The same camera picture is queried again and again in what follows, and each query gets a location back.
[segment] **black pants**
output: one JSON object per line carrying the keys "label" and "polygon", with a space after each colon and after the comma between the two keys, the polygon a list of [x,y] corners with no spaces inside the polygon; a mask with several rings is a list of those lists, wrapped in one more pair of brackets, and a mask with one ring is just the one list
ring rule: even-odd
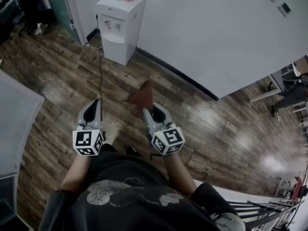
{"label": "black pants", "polygon": [[302,83],[298,83],[289,90],[278,93],[278,95],[283,96],[283,99],[274,104],[274,109],[278,110],[280,108],[285,108],[299,102],[306,102],[306,91],[307,87]]}
{"label": "black pants", "polygon": [[[101,152],[117,152],[116,149],[110,145],[110,144],[103,144],[101,149],[100,149],[100,153]],[[127,153],[128,155],[133,155],[133,156],[141,156],[140,153],[138,152],[133,152],[133,151],[128,151]]]}

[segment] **white water cooler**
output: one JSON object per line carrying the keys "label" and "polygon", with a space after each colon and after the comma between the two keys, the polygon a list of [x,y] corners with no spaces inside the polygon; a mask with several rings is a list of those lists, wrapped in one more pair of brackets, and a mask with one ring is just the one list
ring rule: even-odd
{"label": "white water cooler", "polygon": [[136,50],[145,0],[100,0],[97,3],[104,55],[126,65]]}

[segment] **person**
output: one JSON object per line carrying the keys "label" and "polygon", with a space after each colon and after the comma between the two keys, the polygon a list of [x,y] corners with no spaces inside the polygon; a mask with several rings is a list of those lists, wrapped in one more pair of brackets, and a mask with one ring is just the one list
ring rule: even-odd
{"label": "person", "polygon": [[120,154],[103,144],[98,156],[77,155],[39,230],[245,230],[210,184],[196,187],[177,153],[163,160],[169,181],[133,147]]}
{"label": "person", "polygon": [[308,87],[302,83],[297,83],[292,88],[278,93],[278,95],[282,96],[283,98],[276,102],[274,105],[270,106],[270,115],[273,118],[276,117],[278,110],[281,108],[285,108],[300,102],[307,102]]}

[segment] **wooden floor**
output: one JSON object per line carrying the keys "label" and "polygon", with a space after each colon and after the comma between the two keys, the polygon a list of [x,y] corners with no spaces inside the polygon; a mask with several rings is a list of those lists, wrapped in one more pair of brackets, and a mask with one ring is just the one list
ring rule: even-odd
{"label": "wooden floor", "polygon": [[[0,55],[12,40],[0,46]],[[91,43],[98,44],[97,39]],[[45,36],[15,38],[1,69],[45,97],[29,134],[18,183],[18,212],[35,229],[50,191],[56,190],[75,152],[72,130],[79,110],[99,97],[98,50],[73,44],[54,27]],[[107,141],[123,151],[135,146],[146,158],[150,147],[144,123],[123,100],[152,79],[154,100],[181,126],[181,158],[195,179],[245,193],[273,195],[280,176],[306,168],[305,143],[290,108],[276,126],[252,85],[218,102],[163,67],[136,53],[128,66],[103,59],[103,120]],[[264,92],[269,81],[254,83]],[[278,96],[265,99],[274,103]],[[154,163],[165,173],[161,158]]]}

